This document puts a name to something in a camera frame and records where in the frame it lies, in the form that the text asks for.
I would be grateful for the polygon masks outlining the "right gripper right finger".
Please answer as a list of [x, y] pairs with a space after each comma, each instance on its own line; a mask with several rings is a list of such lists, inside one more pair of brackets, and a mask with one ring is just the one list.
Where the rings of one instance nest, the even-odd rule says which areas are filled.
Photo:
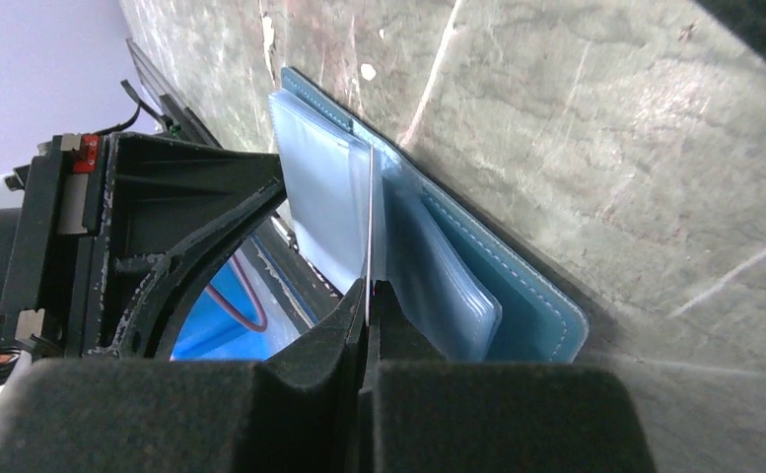
[[453, 363], [370, 292], [358, 396], [360, 472], [653, 472], [634, 403], [612, 373], [539, 363]]

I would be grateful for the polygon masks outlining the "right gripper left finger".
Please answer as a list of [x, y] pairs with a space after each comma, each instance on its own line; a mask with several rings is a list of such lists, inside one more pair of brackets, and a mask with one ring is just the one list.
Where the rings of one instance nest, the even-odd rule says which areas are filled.
[[0, 396], [0, 472], [339, 471], [365, 293], [264, 362], [36, 362]]

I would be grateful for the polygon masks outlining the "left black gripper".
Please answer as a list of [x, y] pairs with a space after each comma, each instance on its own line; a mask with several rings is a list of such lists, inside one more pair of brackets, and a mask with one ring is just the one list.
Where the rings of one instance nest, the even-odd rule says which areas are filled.
[[138, 133], [56, 135], [20, 169], [0, 347], [153, 358], [286, 196], [272, 153]]

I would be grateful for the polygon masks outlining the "blue card holder wallet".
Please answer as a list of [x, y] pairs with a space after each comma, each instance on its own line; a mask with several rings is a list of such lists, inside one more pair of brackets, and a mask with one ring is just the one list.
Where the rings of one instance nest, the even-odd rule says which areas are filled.
[[581, 308], [382, 134], [298, 70], [268, 100], [301, 254], [338, 291], [365, 277], [375, 148], [373, 280], [448, 359], [570, 363]]

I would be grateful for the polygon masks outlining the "single black VIP card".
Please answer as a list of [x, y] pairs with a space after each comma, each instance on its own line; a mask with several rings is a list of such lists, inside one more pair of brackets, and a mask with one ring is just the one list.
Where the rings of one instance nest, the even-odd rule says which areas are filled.
[[368, 328], [370, 325], [371, 298], [372, 298], [372, 292], [373, 292], [375, 163], [376, 163], [375, 148], [371, 146], [369, 149], [368, 206], [367, 206], [368, 223], [367, 223], [367, 240], [366, 240], [365, 281], [364, 281], [364, 288], [365, 288], [364, 327], [365, 328]]

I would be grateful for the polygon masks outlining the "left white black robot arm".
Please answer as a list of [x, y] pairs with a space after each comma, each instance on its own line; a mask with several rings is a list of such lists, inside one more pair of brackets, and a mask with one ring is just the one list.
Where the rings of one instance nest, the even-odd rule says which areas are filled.
[[134, 132], [57, 135], [0, 209], [0, 385], [23, 354], [168, 358], [284, 200], [280, 160]]

